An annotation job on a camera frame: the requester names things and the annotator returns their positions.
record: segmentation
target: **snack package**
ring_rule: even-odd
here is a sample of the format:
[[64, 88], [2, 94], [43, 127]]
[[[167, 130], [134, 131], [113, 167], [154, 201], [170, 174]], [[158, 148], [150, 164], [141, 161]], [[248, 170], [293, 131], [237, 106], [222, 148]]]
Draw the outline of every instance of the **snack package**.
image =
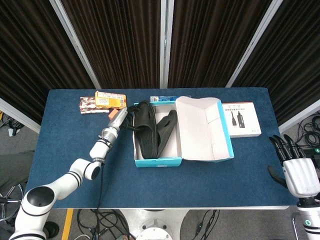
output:
[[96, 98], [94, 96], [80, 97], [79, 107], [81, 114], [109, 113], [107, 107], [96, 106]]
[[95, 105], [109, 109], [123, 109], [127, 106], [127, 98], [123, 94], [96, 91]]

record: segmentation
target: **blue table surface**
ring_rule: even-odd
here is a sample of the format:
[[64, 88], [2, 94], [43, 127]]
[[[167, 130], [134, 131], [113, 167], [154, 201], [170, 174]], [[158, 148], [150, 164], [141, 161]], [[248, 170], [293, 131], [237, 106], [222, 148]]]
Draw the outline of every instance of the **blue table surface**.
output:
[[[78, 158], [91, 161], [89, 152], [109, 122], [108, 113], [80, 114], [80, 97], [94, 89], [51, 90], [44, 111], [27, 189], [48, 184]], [[232, 138], [235, 157], [218, 163], [182, 160], [179, 167], [137, 168], [132, 131], [121, 130], [103, 171], [101, 208], [214, 208], [289, 206], [297, 199], [275, 183], [267, 172], [272, 165], [283, 176], [268, 137], [279, 135], [266, 88], [105, 89], [125, 94], [127, 104], [150, 96], [215, 97], [222, 103], [253, 102], [262, 134]], [[100, 177], [81, 187], [55, 208], [96, 208]]]

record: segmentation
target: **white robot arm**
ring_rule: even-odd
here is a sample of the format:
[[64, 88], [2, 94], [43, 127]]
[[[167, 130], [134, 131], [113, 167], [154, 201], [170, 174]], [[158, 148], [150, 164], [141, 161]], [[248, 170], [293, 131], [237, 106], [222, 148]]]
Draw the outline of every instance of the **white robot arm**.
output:
[[279, 177], [271, 166], [268, 166], [268, 172], [277, 183], [299, 198], [297, 208], [308, 239], [320, 240], [320, 204], [315, 199], [320, 192], [320, 182], [315, 166], [288, 135], [284, 135], [284, 138], [287, 142], [276, 135], [269, 139], [276, 150], [285, 179]]
[[16, 216], [15, 232], [10, 240], [46, 239], [43, 228], [56, 200], [66, 198], [80, 187], [83, 178], [94, 180], [98, 176], [127, 114], [126, 107], [121, 109], [110, 121], [108, 128], [102, 130], [99, 140], [90, 151], [92, 161], [78, 158], [65, 175], [50, 184], [35, 187], [25, 194]]

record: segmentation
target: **slipper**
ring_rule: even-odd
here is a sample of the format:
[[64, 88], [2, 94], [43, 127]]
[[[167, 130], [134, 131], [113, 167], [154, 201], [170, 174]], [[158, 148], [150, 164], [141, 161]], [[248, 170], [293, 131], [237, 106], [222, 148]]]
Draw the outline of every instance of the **slipper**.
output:
[[171, 110], [167, 116], [164, 116], [160, 122], [156, 125], [157, 129], [157, 155], [158, 158], [162, 151], [165, 149], [170, 135], [177, 124], [177, 111]]
[[144, 100], [134, 113], [134, 134], [139, 142], [144, 159], [155, 159], [158, 153], [158, 137], [155, 111], [152, 105]]

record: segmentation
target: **open shoe box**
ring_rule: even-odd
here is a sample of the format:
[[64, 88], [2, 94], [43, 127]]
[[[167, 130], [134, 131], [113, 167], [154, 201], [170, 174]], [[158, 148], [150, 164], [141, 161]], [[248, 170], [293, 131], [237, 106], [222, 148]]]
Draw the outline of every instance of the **open shoe box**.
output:
[[177, 111], [178, 121], [157, 159], [143, 159], [133, 132], [134, 160], [138, 168], [177, 167], [182, 159], [220, 162], [234, 157], [222, 103], [218, 98], [181, 96], [176, 101], [151, 104], [157, 123], [170, 110]]

